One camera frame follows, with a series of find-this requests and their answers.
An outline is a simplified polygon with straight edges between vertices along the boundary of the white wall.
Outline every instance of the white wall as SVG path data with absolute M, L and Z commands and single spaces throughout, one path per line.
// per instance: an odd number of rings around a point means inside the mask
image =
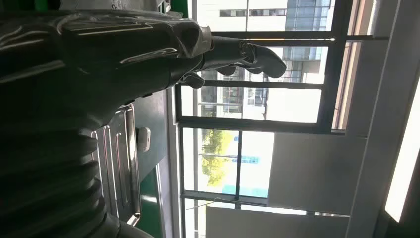
M 249 9 L 271 9 L 271 8 L 286 9 L 287 0 L 249 0 Z
M 250 16 L 248 31 L 284 31 L 286 16 Z
M 286 0 L 250 0 L 249 9 L 287 8 Z M 246 0 L 200 0 L 197 21 L 212 31 L 245 31 L 246 17 L 220 17 L 220 10 L 247 9 Z M 248 31 L 284 31 L 286 16 L 254 16 L 248 18 Z
M 207 207 L 207 238 L 339 238 L 348 218 Z
M 268 205 L 349 215 L 366 139 L 276 133 Z

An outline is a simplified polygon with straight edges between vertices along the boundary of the wall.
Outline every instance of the wall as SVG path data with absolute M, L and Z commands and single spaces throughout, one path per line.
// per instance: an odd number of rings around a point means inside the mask
M 366 139 L 276 133 L 270 207 L 349 215 Z
M 206 238 L 338 238 L 348 218 L 207 207 Z

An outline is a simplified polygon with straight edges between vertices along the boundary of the window frame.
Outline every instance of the window frame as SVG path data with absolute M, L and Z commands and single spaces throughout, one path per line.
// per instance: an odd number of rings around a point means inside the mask
M 197 6 L 197 0 L 193 0 L 193 6 Z M 322 0 L 315 1 L 314 6 L 302 6 L 320 8 L 326 7 Z M 183 116 L 181 114 L 181 86 L 175 86 L 175 104 L 176 104 L 176 122 L 179 126 L 180 143 L 180 198 L 181 198 L 181 218 L 183 236 L 185 236 L 185 204 L 184 199 L 214 201 L 216 198 L 223 198 L 226 201 L 234 203 L 235 208 L 240 209 L 240 203 L 251 203 L 257 206 L 266 206 L 266 198 L 249 197 L 240 195 L 240 170 L 242 162 L 242 133 L 243 131 L 268 131 L 268 132 L 295 132 L 295 133 L 316 133 L 316 134 L 343 134 L 342 130 L 331 129 L 337 101 L 337 92 L 340 81 L 341 68 L 343 63 L 344 51 L 347 42 L 361 42 L 364 40 L 387 40 L 380 37 L 367 35 L 348 35 L 350 15 L 352 11 L 353 0 L 336 0 L 332 25 L 330 31 L 278 31 L 278 32 L 212 32 L 212 35 L 244 39 L 247 42 L 266 47 L 328 47 L 328 54 L 325 64 L 325 80 L 323 84 L 306 84 L 292 82 L 250 82 L 250 81 L 225 81 L 225 80 L 207 80 L 205 86 L 210 87 L 244 87 L 244 88 L 291 88 L 291 89 L 321 89 L 321 99 L 319 104 L 316 123 L 284 122 L 271 120 L 251 120 L 251 119 L 230 119 L 230 118 L 208 118 Z M 249 0 L 247 0 L 248 16 L 250 16 Z M 183 128 L 193 128 L 195 131 L 201 129 L 221 129 L 237 130 L 238 136 L 238 157 L 237 157 L 237 183 L 236 193 L 221 194 L 202 192 L 196 190 L 184 189 L 184 171 L 183 171 Z

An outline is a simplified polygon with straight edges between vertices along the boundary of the green floor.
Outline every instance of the green floor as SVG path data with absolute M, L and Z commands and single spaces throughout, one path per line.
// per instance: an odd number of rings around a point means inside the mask
M 142 216 L 136 227 L 149 233 L 154 238 L 164 238 L 158 203 L 159 193 L 156 185 L 156 168 L 154 168 L 140 183 L 140 191 L 142 195 Z

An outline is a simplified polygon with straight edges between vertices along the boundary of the fluorescent light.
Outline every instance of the fluorescent light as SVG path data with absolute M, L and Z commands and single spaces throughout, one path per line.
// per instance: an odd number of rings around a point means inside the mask
M 261 206 L 251 206 L 251 205 L 242 205 L 241 210 L 271 212 L 271 213 L 291 214 L 291 215 L 306 215 L 307 214 L 307 212 L 303 210 L 286 209 L 286 208 L 279 208 L 279 207 L 261 207 Z
M 385 211 L 397 222 L 407 196 L 413 175 L 414 165 L 420 149 L 420 83 L 417 84 L 410 115 L 398 154 L 397 165 L 392 177 L 391 187 L 385 204 Z

